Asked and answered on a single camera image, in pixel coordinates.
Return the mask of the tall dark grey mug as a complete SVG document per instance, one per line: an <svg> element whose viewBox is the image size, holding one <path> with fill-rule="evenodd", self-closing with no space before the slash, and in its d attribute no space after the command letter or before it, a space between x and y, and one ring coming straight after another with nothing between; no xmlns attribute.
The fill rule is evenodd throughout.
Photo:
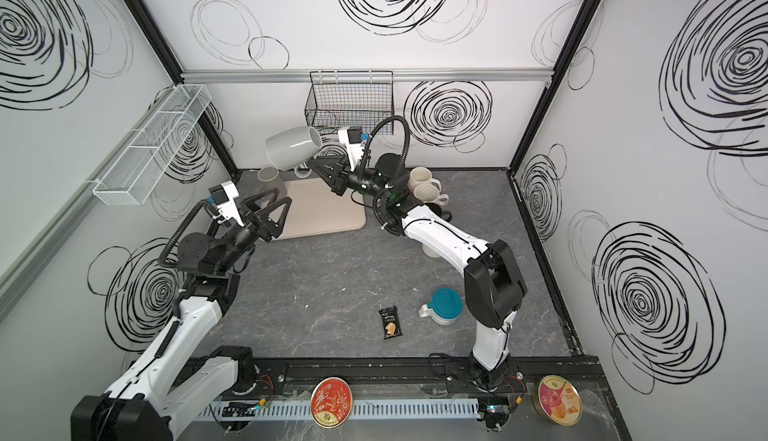
<svg viewBox="0 0 768 441"><path fill-rule="evenodd" d="M257 194L276 189L278 192L278 200L287 196L287 188L280 176L280 171L277 168L270 166L259 170L257 173L257 180Z"/></svg>

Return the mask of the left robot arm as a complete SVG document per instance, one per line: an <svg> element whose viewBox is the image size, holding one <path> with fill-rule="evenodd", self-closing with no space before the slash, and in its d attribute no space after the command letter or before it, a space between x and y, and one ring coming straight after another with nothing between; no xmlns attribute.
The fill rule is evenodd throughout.
<svg viewBox="0 0 768 441"><path fill-rule="evenodd" d="M160 267L186 279L170 318L149 346L106 391L85 396L70 417L73 440L175 440L216 397L248 395L265 379L250 348L221 346L184 381L178 379L206 334L237 295L238 262L260 241L284 231L292 200L276 188L244 200L226 182L211 189L181 221L160 252Z"/></svg>

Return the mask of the cream speckled mug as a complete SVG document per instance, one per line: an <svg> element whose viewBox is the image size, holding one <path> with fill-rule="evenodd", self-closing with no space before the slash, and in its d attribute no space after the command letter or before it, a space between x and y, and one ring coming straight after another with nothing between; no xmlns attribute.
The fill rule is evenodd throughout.
<svg viewBox="0 0 768 441"><path fill-rule="evenodd" d="M413 194L423 203L431 203L438 206L445 206L450 200L448 194L442 193L441 189L432 183L417 185L413 190Z"/></svg>

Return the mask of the large white mug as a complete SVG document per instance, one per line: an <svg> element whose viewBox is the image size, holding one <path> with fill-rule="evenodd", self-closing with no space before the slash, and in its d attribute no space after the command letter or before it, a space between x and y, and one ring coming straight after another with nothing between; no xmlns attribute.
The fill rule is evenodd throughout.
<svg viewBox="0 0 768 441"><path fill-rule="evenodd" d="M418 186L423 184L432 185L442 191L442 184L439 180L433 177L432 172L426 167L414 167L408 178L408 189L410 192L414 192Z"/></svg>

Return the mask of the wide cream white mug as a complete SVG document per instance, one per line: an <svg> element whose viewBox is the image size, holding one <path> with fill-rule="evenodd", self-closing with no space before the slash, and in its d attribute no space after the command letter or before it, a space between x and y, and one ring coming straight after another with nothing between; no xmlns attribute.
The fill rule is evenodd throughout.
<svg viewBox="0 0 768 441"><path fill-rule="evenodd" d="M433 259L441 258L441 255L437 251L435 251L434 249L429 247L427 244L423 244L421 246L421 249L422 249L423 254L428 256L428 257L430 257L430 258L433 258Z"/></svg>

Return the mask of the light grey mug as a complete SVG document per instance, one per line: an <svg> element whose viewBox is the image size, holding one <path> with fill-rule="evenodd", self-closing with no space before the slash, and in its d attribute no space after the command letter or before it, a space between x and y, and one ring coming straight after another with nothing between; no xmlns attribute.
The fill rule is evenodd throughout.
<svg viewBox="0 0 768 441"><path fill-rule="evenodd" d="M316 156L323 146L319 132L311 126L295 127L269 137L265 152L279 171L296 168Z"/></svg>

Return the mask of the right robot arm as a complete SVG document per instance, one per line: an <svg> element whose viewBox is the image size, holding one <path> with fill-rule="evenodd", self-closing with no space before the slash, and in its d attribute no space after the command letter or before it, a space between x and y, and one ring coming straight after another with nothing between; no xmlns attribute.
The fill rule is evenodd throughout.
<svg viewBox="0 0 768 441"><path fill-rule="evenodd" d="M418 200L407 188L408 174L397 155L387 154L382 170L353 168L341 156L317 157L307 165L333 193L370 197L385 231L427 246L463 275L464 301L476 320L469 381L484 391L500 385L508 369L512 324L528 292L507 243L471 236Z"/></svg>

